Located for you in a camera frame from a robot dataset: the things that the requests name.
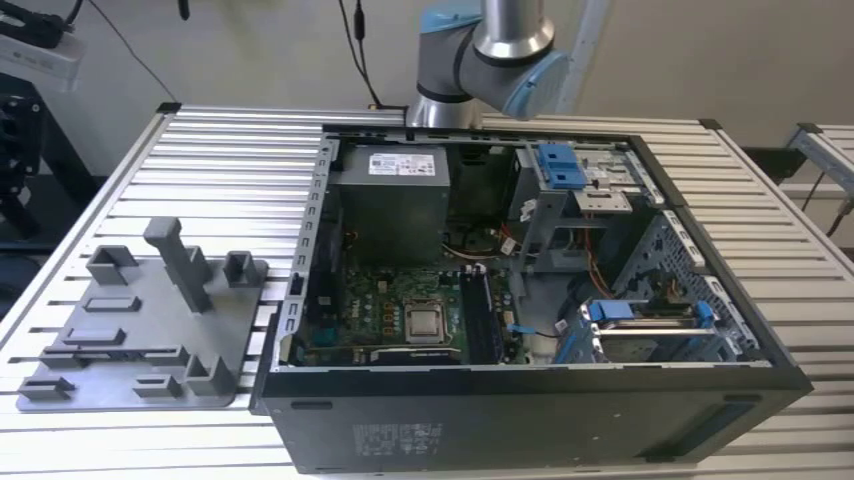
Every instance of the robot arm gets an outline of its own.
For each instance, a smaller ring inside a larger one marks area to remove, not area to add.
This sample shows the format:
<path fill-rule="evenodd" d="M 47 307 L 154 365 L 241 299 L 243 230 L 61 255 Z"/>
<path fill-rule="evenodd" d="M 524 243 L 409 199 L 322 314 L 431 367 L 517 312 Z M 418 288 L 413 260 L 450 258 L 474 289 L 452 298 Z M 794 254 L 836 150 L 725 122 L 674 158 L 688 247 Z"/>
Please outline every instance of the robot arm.
<path fill-rule="evenodd" d="M 422 15 L 418 92 L 407 124 L 478 128 L 478 102 L 528 120 L 560 95 L 569 56 L 553 50 L 556 28 L 542 0 L 482 0 Z"/>

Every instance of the green motherboard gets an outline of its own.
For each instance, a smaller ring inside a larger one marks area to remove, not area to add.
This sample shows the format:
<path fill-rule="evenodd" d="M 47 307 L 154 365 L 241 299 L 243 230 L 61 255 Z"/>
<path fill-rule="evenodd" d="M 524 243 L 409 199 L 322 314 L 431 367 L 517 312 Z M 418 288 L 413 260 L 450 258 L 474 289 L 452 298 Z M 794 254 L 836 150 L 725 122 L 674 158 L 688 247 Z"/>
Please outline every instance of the green motherboard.
<path fill-rule="evenodd" d="M 468 363 L 469 339 L 460 277 L 460 270 L 351 267 L 345 274 L 341 318 L 334 322 L 335 327 L 327 323 L 313 326 L 309 332 L 307 363 L 359 364 L 361 351 L 413 347 L 414 344 L 460 350 L 462 362 Z M 489 284 L 489 300 L 497 318 L 502 322 L 510 321 L 514 309 L 504 270 L 492 272 Z M 415 311 L 433 312 L 441 322 L 440 333 L 426 342 L 407 338 L 407 314 Z"/>

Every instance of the white wall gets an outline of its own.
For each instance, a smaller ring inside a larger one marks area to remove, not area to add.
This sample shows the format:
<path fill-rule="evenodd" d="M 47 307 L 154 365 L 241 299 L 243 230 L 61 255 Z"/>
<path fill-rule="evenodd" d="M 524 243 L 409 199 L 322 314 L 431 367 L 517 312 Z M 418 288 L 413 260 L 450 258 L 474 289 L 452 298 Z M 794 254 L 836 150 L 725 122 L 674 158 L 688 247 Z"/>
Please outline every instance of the white wall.
<path fill-rule="evenodd" d="M 365 108 L 335 0 L 97 0 L 138 54 L 185 103 L 286 108 Z M 17 0 L 67 13 L 73 0 Z M 430 0 L 365 0 L 367 60 L 385 103 L 415 92 L 418 18 Z M 346 0 L 353 8 L 355 2 Z M 572 47 L 580 0 L 549 0 L 557 46 Z M 78 35 L 89 43 L 81 86 L 42 89 L 49 106 L 95 173 L 109 174 L 169 97 L 85 2 Z"/>
<path fill-rule="evenodd" d="M 576 113 L 721 121 L 784 146 L 854 124 L 852 0 L 613 0 Z"/>

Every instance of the metal frame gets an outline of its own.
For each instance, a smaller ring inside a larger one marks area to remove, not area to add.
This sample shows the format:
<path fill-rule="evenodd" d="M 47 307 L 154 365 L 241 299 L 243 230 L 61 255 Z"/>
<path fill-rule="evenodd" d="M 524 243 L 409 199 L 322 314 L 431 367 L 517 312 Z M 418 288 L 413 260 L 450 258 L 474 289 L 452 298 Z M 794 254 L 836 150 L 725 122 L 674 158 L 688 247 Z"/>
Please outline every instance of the metal frame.
<path fill-rule="evenodd" d="M 159 475 L 183 478 L 301 478 L 270 419 L 249 414 L 249 394 L 239 395 L 221 411 L 25 415 L 15 410 L 15 395 L 10 393 L 35 369 L 35 362 L 27 360 L 33 352 L 51 343 L 53 329 L 69 317 L 71 306 L 65 303 L 83 293 L 87 274 L 82 255 L 102 242 L 127 241 L 131 250 L 138 249 L 138 224 L 161 213 L 157 206 L 163 205 L 163 199 L 170 200 L 175 215 L 194 219 L 186 223 L 187 231 L 199 237 L 198 244 L 206 251 L 238 241 L 265 249 L 259 257 L 273 266 L 265 298 L 283 298 L 295 237 L 287 234 L 289 222 L 297 212 L 289 209 L 287 197 L 277 192 L 289 190 L 282 187 L 289 177 L 311 168 L 323 123 L 389 126 L 402 124 L 402 117 L 399 112 L 383 111 L 186 106 L 177 114 L 158 115 L 153 120 L 0 323 L 0 472 L 54 472 L 58 478 L 149 479 L 154 468 Z M 741 149 L 693 120 L 544 117 L 520 123 L 488 115 L 485 123 L 490 129 L 632 133 L 644 137 L 816 386 L 816 392 L 789 406 L 785 415 L 764 422 L 700 464 L 609 468 L 593 474 L 601 478 L 690 476 L 696 480 L 729 476 L 760 480 L 777 475 L 852 478 L 853 268 L 762 172 L 752 167 Z M 257 317 L 259 329 L 274 314 L 275 306 L 263 304 Z M 255 332 L 243 387 L 253 385 L 262 344 L 263 332 Z M 50 462 L 45 461 L 46 449 L 53 452 Z M 430 472 L 406 477 L 590 475 L 590 468 L 582 466 Z"/>
<path fill-rule="evenodd" d="M 801 124 L 789 142 L 854 197 L 854 127 Z"/>

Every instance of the metal cylinder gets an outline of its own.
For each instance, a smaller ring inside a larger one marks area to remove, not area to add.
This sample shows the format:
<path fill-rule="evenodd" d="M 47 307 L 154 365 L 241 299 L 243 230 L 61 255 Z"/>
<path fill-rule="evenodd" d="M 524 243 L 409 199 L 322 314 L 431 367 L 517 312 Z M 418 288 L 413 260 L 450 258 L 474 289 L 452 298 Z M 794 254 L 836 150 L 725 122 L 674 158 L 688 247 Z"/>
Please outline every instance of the metal cylinder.
<path fill-rule="evenodd" d="M 419 95 L 407 112 L 406 123 L 410 127 L 481 128 L 478 101 L 444 103 Z"/>
<path fill-rule="evenodd" d="M 556 36 L 544 13 L 544 0 L 482 0 L 484 21 L 474 46 L 497 60 L 517 60 L 542 51 Z"/>

